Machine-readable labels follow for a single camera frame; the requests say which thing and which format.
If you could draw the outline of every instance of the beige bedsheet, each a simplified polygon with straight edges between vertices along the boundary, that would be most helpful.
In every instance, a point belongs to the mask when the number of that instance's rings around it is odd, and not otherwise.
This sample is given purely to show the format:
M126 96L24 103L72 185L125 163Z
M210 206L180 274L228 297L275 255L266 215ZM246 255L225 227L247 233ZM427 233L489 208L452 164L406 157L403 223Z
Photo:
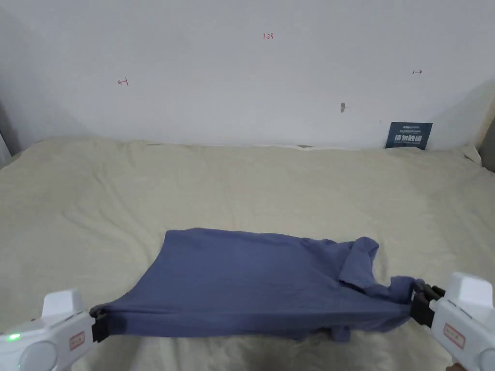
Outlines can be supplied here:
M473 148L308 150L53 139L0 170L0 329L71 287L87 308L133 286L168 229L278 232L381 247L377 280L495 283L495 175ZM440 371L449 356L413 321L349 344L113 337L73 370Z

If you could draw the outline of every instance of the white robotic arm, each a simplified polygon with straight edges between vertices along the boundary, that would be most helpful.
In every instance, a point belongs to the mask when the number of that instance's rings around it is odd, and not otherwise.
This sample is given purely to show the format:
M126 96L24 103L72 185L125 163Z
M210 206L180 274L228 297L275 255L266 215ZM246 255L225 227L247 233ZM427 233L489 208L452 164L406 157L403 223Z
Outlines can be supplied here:
M413 288L411 317L467 371L495 370L495 309L492 285L454 273L447 291L426 284Z
M0 334L0 371L65 371L93 346L95 324L79 291L48 294L40 318Z

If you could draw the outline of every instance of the white wall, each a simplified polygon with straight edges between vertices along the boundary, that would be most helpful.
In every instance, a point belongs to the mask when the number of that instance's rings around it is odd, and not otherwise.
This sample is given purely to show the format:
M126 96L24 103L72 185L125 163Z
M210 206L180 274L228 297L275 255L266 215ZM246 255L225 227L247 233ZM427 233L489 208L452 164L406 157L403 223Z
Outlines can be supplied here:
M430 148L447 148L493 101L494 14L494 0L0 0L0 103L22 148L381 147L391 121L433 121Z

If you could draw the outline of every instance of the sticker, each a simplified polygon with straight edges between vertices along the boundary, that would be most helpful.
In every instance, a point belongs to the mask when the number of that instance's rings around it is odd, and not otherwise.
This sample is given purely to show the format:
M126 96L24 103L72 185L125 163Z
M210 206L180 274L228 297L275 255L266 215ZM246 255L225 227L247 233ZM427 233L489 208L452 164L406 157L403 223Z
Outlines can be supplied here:
M464 345L466 344L466 338L459 331L454 329L451 325L445 324L444 335L448 337L459 348L464 349Z
M78 346L81 346L83 344L84 344L84 331L83 332L80 332L77 335L74 335L69 340L69 348L70 348L70 350L74 350Z
M418 147L424 150L432 125L423 122L392 122L385 148Z

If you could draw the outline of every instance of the green led light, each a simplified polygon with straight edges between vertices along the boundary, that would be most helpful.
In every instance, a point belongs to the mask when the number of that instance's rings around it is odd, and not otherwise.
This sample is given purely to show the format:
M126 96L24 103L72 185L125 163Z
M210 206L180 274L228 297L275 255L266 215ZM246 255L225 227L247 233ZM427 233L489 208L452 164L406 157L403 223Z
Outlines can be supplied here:
M21 337L21 334L19 334L19 333L13 333L12 335L10 335L8 337L7 341L14 341L14 340L17 340L20 337Z

